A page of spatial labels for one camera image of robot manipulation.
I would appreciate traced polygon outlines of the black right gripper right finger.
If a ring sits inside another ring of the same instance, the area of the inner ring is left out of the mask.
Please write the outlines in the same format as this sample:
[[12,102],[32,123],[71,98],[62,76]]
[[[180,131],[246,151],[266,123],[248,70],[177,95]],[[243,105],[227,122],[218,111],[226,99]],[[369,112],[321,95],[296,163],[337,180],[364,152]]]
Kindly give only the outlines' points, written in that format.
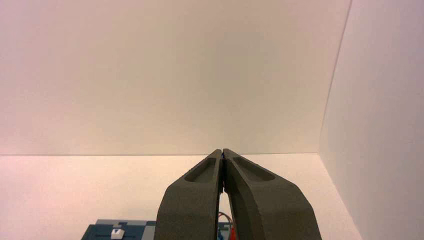
[[289,180],[225,148],[224,191],[237,240],[320,240],[312,205]]

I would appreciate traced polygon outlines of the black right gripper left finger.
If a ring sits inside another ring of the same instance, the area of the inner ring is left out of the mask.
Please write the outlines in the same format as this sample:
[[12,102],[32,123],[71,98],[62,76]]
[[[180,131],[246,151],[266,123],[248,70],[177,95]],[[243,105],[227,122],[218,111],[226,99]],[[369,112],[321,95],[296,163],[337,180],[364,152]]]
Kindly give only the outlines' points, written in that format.
[[222,150],[216,149],[167,187],[157,212],[154,239],[217,239],[222,169]]

